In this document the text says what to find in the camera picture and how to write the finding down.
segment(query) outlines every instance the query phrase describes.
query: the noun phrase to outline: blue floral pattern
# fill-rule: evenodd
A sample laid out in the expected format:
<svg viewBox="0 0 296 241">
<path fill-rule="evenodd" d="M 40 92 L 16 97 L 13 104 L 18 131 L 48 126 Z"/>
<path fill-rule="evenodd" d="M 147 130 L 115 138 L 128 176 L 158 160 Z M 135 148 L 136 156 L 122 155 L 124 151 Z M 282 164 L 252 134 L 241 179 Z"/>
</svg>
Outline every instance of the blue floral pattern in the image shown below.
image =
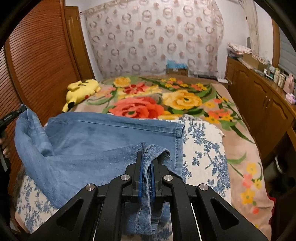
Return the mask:
<svg viewBox="0 0 296 241">
<path fill-rule="evenodd" d="M 223 133 L 216 126 L 184 115 L 179 120 L 167 120 L 185 124 L 183 139 L 184 183 L 197 186 L 207 183 L 226 201 L 231 203 L 230 180 L 225 150 L 222 143 Z M 16 208 L 30 233 L 50 218 L 57 209 L 53 207 L 34 181 L 20 172 L 16 187 Z M 159 227 L 153 237 L 139 235 L 123 235 L 123 241 L 172 241 L 171 220 Z"/>
</svg>

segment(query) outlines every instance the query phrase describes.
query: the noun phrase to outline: wooden countertop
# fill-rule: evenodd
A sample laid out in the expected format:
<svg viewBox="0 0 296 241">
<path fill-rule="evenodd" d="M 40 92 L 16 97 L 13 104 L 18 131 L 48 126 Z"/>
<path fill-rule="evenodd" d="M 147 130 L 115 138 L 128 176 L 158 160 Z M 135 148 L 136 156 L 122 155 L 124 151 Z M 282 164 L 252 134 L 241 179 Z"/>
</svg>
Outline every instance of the wooden countertop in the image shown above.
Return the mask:
<svg viewBox="0 0 296 241">
<path fill-rule="evenodd" d="M 250 70 L 250 71 L 255 76 L 260 78 L 273 91 L 273 93 L 275 93 L 282 100 L 282 102 L 287 106 L 287 108 L 290 110 L 290 112 L 292 113 L 292 115 L 296 119 L 296 105 L 290 104 L 286 100 L 286 93 L 284 92 L 284 90 L 282 88 L 280 88 L 275 82 L 273 82 L 273 80 L 268 79 L 267 77 L 263 77 L 252 70 Z"/>
</svg>

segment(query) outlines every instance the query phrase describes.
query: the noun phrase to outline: window blind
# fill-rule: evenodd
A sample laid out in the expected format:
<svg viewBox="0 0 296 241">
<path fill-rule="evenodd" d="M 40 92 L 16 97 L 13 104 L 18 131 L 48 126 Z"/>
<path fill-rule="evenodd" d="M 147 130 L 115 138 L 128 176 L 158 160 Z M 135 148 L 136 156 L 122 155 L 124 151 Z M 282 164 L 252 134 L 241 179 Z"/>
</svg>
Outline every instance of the window blind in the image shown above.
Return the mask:
<svg viewBox="0 0 296 241">
<path fill-rule="evenodd" d="M 279 67 L 296 76 L 296 52 L 284 32 L 281 29 L 279 32 L 281 40 Z"/>
</svg>

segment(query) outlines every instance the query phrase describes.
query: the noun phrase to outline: triangular cutout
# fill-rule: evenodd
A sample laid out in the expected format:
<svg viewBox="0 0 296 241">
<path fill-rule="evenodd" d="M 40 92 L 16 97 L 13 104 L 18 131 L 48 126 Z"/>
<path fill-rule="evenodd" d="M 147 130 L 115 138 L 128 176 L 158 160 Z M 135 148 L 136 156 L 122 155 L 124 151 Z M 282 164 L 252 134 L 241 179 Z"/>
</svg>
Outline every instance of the triangular cutout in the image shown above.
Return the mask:
<svg viewBox="0 0 296 241">
<path fill-rule="evenodd" d="M 239 224 L 239 220 L 231 212 L 229 212 L 216 198 L 211 198 L 211 204 L 223 230 L 227 230 Z"/>
<path fill-rule="evenodd" d="M 78 214 L 83 204 L 83 199 L 79 199 L 62 216 L 57 219 L 57 225 L 72 231 L 75 227 Z"/>
</svg>

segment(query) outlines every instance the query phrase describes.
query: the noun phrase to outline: white wall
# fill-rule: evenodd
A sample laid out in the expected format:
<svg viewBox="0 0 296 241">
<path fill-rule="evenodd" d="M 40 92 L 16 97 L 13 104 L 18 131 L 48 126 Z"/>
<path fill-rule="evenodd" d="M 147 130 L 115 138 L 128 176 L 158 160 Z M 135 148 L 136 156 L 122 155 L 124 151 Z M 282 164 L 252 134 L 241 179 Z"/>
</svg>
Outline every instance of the white wall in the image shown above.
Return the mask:
<svg viewBox="0 0 296 241">
<path fill-rule="evenodd" d="M 93 6 L 99 5 L 100 3 L 98 3 L 98 2 L 99 2 L 99 0 L 66 0 L 65 4 L 66 4 L 66 6 L 77 6 L 78 10 L 80 12 L 82 12 L 86 9 L 93 7 Z M 98 68 L 98 65 L 96 64 L 96 59 L 94 57 L 94 53 L 91 48 L 91 42 L 90 42 L 89 36 L 87 34 L 85 18 L 83 15 L 80 15 L 80 21 L 81 21 L 82 33 L 83 33 L 83 37 L 84 37 L 84 41 L 85 41 L 85 45 L 86 45 L 86 50 L 89 55 L 89 61 L 91 63 L 91 67 L 93 69 L 95 79 L 97 81 L 100 81 L 103 79 L 103 77 L 102 77 L 102 74 Z"/>
<path fill-rule="evenodd" d="M 255 5 L 258 16 L 260 55 L 272 62 L 274 52 L 274 32 L 271 17 L 257 3 L 255 3 Z"/>
<path fill-rule="evenodd" d="M 250 36 L 249 27 L 243 8 L 236 0 L 216 0 L 224 20 L 224 37 L 218 50 L 217 68 L 219 76 L 224 78 L 227 61 L 227 43 L 247 46 Z"/>
</svg>

